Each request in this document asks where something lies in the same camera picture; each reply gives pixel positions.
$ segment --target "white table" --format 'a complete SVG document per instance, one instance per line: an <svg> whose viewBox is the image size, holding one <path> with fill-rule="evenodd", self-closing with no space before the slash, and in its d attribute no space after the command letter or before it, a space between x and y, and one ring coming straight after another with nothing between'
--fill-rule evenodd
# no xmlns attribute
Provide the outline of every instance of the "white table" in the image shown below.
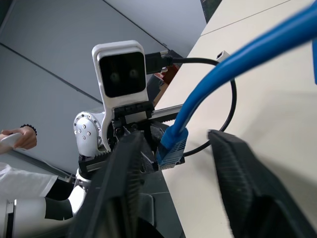
<svg viewBox="0 0 317 238"><path fill-rule="evenodd" d="M223 0L219 7L224 16L228 14L222 7L226 1L232 0ZM216 23L212 18L189 57L214 59L222 50L233 53L312 2L277 3L277 6L269 6L270 9L253 16L238 16L234 18L235 23L226 23L227 26L217 30L214 30L217 27L213 26ZM216 13L219 19L221 12ZM157 109L184 103L211 69L209 65L183 65ZM317 85L311 44L244 73L236 78L236 82L236 113L226 131L250 144L317 228ZM221 127L230 104L231 91L226 84L200 105L187 126L186 151L206 142L208 129ZM163 174L187 238L231 237L210 148L187 157L185 164Z"/></svg>

